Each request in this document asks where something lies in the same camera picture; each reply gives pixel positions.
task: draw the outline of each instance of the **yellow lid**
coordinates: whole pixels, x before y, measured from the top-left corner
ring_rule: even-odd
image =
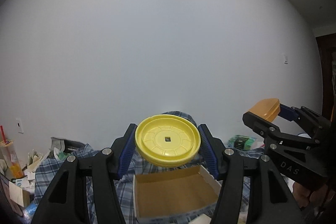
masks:
[[[143,120],[135,131],[136,147],[147,161],[162,167],[189,162],[198,152],[201,137],[188,120],[169,114]]]
[[[277,98],[263,99],[250,108],[249,112],[272,122],[280,113],[280,101]]]

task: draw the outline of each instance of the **wooden door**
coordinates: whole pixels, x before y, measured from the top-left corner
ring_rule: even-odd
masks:
[[[334,106],[332,61],[333,56],[336,57],[336,33],[317,37],[316,41],[320,51],[323,78],[322,116],[330,119]]]

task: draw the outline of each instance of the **cardboard box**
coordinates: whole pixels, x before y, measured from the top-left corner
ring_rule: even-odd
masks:
[[[27,207],[30,203],[29,192],[9,182],[9,197],[22,207]]]
[[[133,204],[137,221],[162,223],[214,208],[221,184],[203,167],[135,175]]]

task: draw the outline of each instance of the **wall plate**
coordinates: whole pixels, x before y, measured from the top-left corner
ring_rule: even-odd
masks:
[[[19,133],[23,134],[23,126],[22,126],[21,119],[19,118],[16,118],[16,129]]]

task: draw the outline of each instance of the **metal screw head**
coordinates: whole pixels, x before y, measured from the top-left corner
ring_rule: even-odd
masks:
[[[111,150],[111,148],[104,148],[101,152],[104,155],[109,155],[112,152],[112,150]]]
[[[263,160],[263,161],[269,161],[269,156],[267,156],[267,155],[262,155],[262,156],[261,156],[261,160]]]
[[[73,162],[76,159],[76,157],[74,155],[70,155],[69,157],[67,157],[67,161],[69,162]]]
[[[224,153],[225,153],[226,155],[231,156],[231,155],[234,154],[234,151],[233,151],[231,148],[227,148],[227,149],[225,149]]]

